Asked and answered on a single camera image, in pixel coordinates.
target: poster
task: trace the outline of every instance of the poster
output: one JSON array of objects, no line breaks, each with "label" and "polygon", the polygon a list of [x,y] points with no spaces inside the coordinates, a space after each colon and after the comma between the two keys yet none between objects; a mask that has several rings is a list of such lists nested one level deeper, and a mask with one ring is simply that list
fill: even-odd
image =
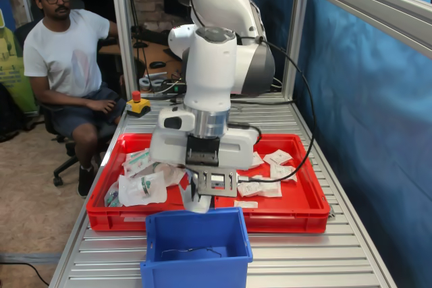
[{"label": "poster", "polygon": [[0,82],[25,113],[36,111],[28,78],[24,76],[22,49],[15,36],[9,0],[0,0]]}]

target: blue box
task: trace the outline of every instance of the blue box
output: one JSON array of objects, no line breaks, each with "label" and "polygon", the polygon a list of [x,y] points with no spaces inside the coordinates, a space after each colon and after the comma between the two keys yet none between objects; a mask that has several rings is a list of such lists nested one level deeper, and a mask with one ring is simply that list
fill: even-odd
[{"label": "blue box", "polygon": [[146,218],[144,288],[241,288],[252,250],[241,208],[184,210]]}]

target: red plastic crate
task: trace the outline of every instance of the red plastic crate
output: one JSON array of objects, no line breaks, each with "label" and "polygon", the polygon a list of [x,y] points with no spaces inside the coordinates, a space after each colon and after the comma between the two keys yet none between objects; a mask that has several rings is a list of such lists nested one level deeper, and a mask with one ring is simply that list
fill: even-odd
[{"label": "red plastic crate", "polygon": [[[254,147],[261,158],[276,150],[289,153],[293,159],[285,165],[297,167],[306,154],[297,135],[263,135],[263,139]],[[238,171],[241,175],[262,175],[270,177],[267,163],[248,170]],[[330,206],[319,185],[309,159],[297,172],[297,183],[281,183],[282,197],[266,198],[261,196],[237,198],[216,197],[215,208],[233,207],[234,200],[258,202],[258,208],[243,208],[244,220],[248,232],[280,233],[322,233],[325,231]]]},{"label": "red plastic crate", "polygon": [[104,197],[109,187],[124,175],[122,163],[126,154],[150,147],[151,134],[123,134],[119,136],[96,187],[87,203],[90,226],[95,231],[145,231],[145,217],[165,210],[182,210],[183,202],[178,186],[167,188],[167,201],[160,204],[130,207],[105,207]]},{"label": "red plastic crate", "polygon": [[[167,189],[167,201],[161,204],[131,207],[105,207],[103,199],[109,187],[124,174],[122,163],[126,154],[144,150],[150,146],[151,134],[123,134],[115,143],[108,163],[87,203],[90,226],[96,231],[144,231],[145,217],[165,210],[182,210],[183,202],[178,186]],[[262,157],[281,149],[291,154],[294,161],[286,165],[294,167],[305,155],[300,138],[296,135],[263,135],[254,147]],[[241,175],[269,176],[267,163],[249,171],[238,171]],[[297,173],[298,182],[283,182],[281,198],[254,196],[250,198],[216,197],[215,207],[232,207],[234,200],[255,201],[259,208],[243,208],[249,232],[322,233],[325,231],[330,207],[315,176],[309,160]]]}]

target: man's hand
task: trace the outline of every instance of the man's hand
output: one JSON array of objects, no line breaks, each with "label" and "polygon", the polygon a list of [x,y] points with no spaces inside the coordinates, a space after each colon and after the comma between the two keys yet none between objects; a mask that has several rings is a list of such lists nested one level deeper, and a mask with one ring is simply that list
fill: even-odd
[{"label": "man's hand", "polygon": [[105,114],[108,114],[113,110],[115,106],[114,100],[89,100],[87,103],[87,108],[90,108],[92,111],[103,111]]}]

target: red button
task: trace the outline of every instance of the red button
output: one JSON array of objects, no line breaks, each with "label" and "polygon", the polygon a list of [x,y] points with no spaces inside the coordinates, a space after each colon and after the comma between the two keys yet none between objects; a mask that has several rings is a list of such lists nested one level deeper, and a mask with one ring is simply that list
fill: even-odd
[{"label": "red button", "polygon": [[141,101],[141,92],[139,92],[139,91],[133,91],[132,92],[132,100],[135,103],[139,103]]}]

